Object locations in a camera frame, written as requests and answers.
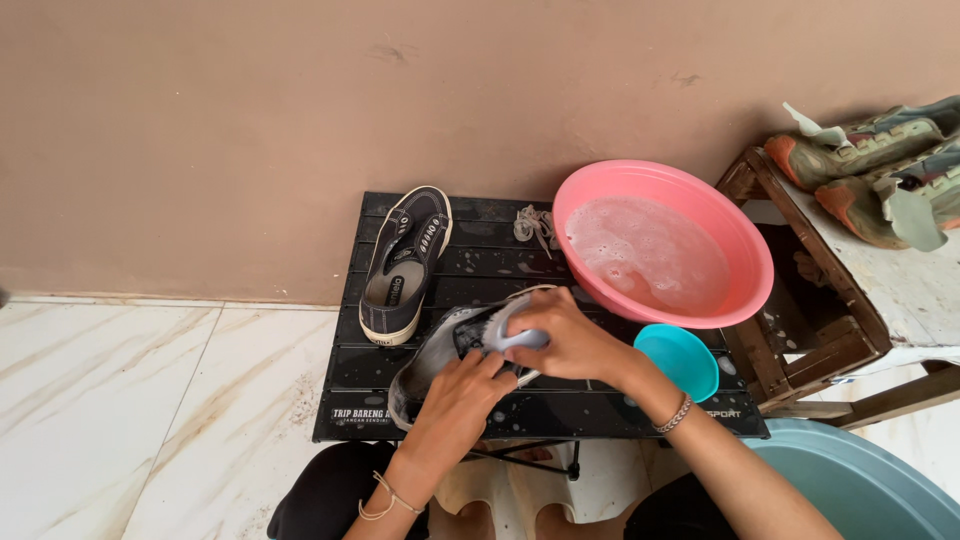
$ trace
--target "shoe insole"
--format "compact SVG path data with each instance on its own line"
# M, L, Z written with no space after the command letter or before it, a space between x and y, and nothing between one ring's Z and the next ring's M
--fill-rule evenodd
M396 307L410 299L423 281L423 265L404 260L384 274L377 272L367 287L367 301L375 306Z

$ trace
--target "wooden stool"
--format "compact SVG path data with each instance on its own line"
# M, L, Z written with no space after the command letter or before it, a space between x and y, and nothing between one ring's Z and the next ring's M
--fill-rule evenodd
M772 201L838 299L829 307L835 319L812 321L791 309L781 290L784 280L777 278L760 312L724 329L765 416L815 418L852 430L960 398L960 235L953 233L951 242L928 254L874 247L795 187L760 148L748 148L716 188L739 207L751 199ZM925 377L874 396L853 403L797 402L837 376L920 361Z

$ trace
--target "shoe tongue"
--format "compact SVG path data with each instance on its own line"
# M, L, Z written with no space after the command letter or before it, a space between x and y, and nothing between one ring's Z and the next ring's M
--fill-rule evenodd
M383 274L387 275L390 270L398 264L407 260L426 263L427 248L434 240L434 236L440 233L440 225L443 223L439 214L433 214L423 221L420 230L416 235L405 233L400 236L399 241L387 255L387 260L383 265Z

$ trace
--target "white rubber sole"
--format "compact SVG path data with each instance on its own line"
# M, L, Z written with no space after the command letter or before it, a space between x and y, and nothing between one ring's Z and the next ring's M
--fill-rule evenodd
M421 187L433 187L444 196L444 204L446 204L446 215L449 216L449 223L446 226L446 234L444 235L444 244L440 246L440 252L437 254L437 258L440 258L444 254L446 249L446 244L450 242L450 233L453 232L453 210L450 208L450 200L446 198L446 193L438 187L433 185L418 185L410 191L407 191L407 194L403 197L400 197L400 201L403 201L407 195L417 191ZM390 215L390 212L394 211L396 207L400 205L400 201L397 201L389 210L387 210L387 215ZM373 244L373 252L376 253L377 248L380 247L380 232L383 231L383 227L387 225L387 218L383 218L383 224L380 225L380 229L376 233L376 244ZM363 334L367 336L367 339L376 343L377 345L383 345L384 347L395 347L397 345L402 345L410 339L410 336L414 334L414 331L417 329L417 323L420 321L420 310L423 309L423 298L420 299L420 305L417 307L417 315L414 316L414 320L410 322L403 330L395 331L393 333L379 333L372 331L367 328L367 325L363 324L362 313L357 313L357 319L360 320L360 328L363 329Z

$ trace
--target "white shoelace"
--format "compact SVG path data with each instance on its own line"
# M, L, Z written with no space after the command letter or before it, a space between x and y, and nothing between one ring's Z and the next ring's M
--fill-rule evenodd
M557 241L557 231L553 226L553 214L548 211L536 211L534 206L530 205L516 213L514 237L521 242L526 242L533 238L534 234L537 236L540 245L543 246L543 250L546 251L546 255L553 260L550 250L560 249L560 243Z

